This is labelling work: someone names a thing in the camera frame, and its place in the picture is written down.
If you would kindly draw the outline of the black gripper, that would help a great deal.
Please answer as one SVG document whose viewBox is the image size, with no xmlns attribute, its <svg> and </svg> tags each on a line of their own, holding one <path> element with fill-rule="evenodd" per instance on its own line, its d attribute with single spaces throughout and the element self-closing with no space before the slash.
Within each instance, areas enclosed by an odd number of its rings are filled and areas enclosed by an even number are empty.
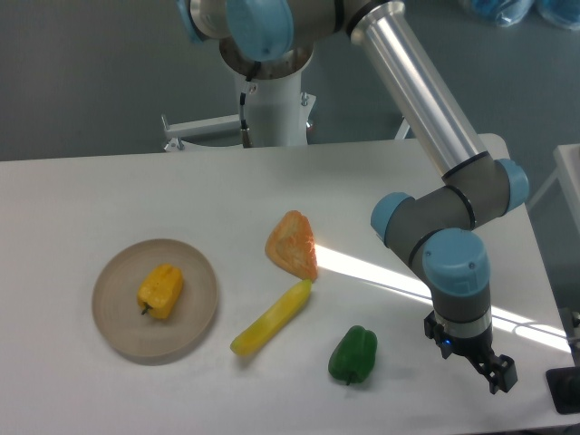
<svg viewBox="0 0 580 435">
<path fill-rule="evenodd" d="M 494 355 L 490 311 L 467 323 L 452 322 L 432 311 L 424 319 L 424 333 L 440 348 L 444 359 L 452 354 L 468 359 L 474 369 L 488 381 L 490 393 L 509 392 L 517 383 L 514 360 L 504 354 Z"/>
</svg>

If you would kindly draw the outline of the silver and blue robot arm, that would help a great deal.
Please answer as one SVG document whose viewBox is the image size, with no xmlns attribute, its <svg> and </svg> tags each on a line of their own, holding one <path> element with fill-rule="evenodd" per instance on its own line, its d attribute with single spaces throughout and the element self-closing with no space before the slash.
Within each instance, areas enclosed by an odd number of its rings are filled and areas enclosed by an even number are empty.
<svg viewBox="0 0 580 435">
<path fill-rule="evenodd" d="M 466 358 L 492 392 L 509 391 L 517 369 L 492 348 L 490 265 L 475 229 L 525 202 L 527 176 L 489 155 L 408 26 L 404 3 L 180 1 L 177 8 L 188 37 L 218 41 L 236 74 L 231 124 L 247 148 L 305 144 L 300 77 L 317 41 L 342 32 L 364 50 L 443 181 L 422 198 L 382 198 L 372 228 L 430 289 L 424 330 L 442 356 Z"/>
</svg>

